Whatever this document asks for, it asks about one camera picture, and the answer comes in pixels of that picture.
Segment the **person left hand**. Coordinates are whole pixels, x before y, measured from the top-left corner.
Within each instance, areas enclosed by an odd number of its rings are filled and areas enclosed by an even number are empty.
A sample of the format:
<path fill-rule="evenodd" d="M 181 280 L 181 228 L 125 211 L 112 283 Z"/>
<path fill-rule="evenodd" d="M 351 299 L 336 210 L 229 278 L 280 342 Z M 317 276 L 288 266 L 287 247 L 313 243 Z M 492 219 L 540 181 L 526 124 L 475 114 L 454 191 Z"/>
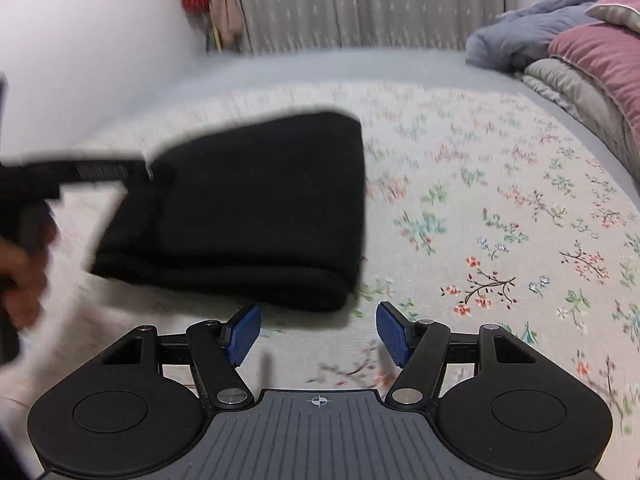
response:
<path fill-rule="evenodd" d="M 1 241 L 1 274 L 14 285 L 1 294 L 1 304 L 17 330 L 32 327 L 41 313 L 40 299 L 48 286 L 47 265 L 50 246 L 58 228 L 51 218 L 43 223 L 42 245 L 34 252 Z"/>

